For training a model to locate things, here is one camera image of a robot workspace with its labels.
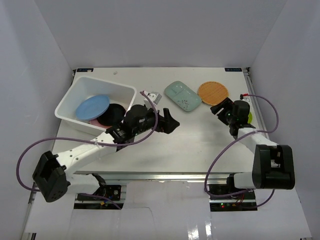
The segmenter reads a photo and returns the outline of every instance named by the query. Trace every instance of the white bin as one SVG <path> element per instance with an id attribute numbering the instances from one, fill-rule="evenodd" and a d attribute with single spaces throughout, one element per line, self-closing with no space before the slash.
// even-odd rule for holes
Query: white bin
<path id="1" fill-rule="evenodd" d="M 77 119 L 76 109 L 83 101 L 101 94 L 108 95 L 111 104 L 120 104 L 128 111 L 134 103 L 137 90 L 133 86 L 80 76 L 73 80 L 72 86 L 56 107 L 54 114 L 57 118 L 67 121 L 71 127 L 97 136 L 106 129 Z"/>

